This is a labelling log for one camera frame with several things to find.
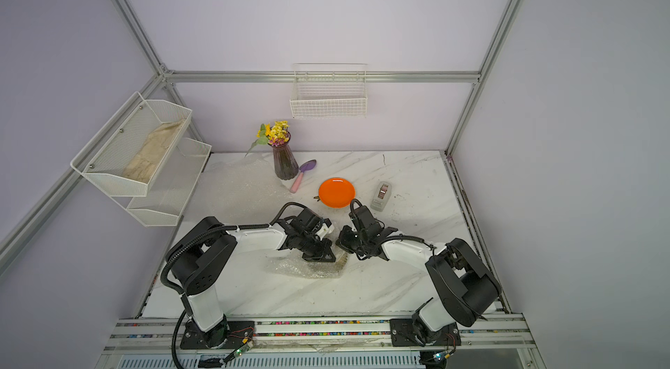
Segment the yellow patterned dinner plate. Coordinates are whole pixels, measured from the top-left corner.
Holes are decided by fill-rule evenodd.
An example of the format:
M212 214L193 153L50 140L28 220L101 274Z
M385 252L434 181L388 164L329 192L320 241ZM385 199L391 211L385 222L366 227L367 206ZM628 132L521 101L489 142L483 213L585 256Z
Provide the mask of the yellow patterned dinner plate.
M349 257L348 256L343 256L341 257L336 263L335 263L335 271L343 271L345 266L347 265Z

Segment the white tape dispenser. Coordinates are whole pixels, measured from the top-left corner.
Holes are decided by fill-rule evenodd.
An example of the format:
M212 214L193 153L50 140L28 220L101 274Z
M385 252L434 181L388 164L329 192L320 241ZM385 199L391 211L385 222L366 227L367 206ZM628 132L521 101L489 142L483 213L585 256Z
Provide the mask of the white tape dispenser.
M370 208L379 212L385 210L389 200L392 197L392 184L390 182L380 182L373 195Z

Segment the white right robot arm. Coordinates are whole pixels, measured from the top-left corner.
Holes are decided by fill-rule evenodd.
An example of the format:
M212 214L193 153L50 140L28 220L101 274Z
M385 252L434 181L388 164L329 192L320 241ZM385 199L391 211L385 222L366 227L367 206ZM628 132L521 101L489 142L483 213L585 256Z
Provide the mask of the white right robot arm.
M379 258L407 264L429 276L431 297L410 319L391 322L394 344L457 346L458 325L471 327L502 294L490 268L462 238L439 247L419 236L401 233L378 220L370 208L354 199L351 225L340 231L336 245L360 261Z

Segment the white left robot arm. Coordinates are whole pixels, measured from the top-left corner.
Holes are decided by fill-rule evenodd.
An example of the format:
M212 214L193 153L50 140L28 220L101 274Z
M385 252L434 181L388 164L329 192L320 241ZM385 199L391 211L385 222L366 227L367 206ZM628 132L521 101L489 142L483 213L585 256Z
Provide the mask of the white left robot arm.
M176 292L188 319L185 333L208 349L228 346L234 334L215 284L236 253L298 250L308 263L333 263L333 222L289 202L268 224L226 225L204 217L167 252L160 282Z

